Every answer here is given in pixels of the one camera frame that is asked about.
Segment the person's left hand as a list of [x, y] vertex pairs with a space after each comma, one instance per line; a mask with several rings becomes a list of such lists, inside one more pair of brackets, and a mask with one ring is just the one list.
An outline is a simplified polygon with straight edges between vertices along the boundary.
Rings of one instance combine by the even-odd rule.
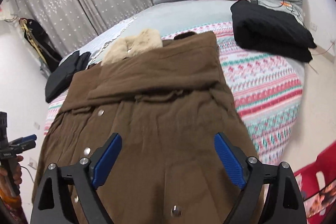
[[[8, 192], [9, 191], [9, 187], [8, 187], [8, 183], [6, 182], [6, 178], [8, 176], [7, 170], [5, 170], [5, 168], [1, 165], [0, 167], [0, 179], [1, 179], [1, 190], [3, 192]], [[19, 164], [17, 164], [15, 172], [13, 172], [13, 179], [14, 179], [14, 183], [15, 185], [20, 185], [22, 183], [22, 171], [21, 171], [21, 166]]]

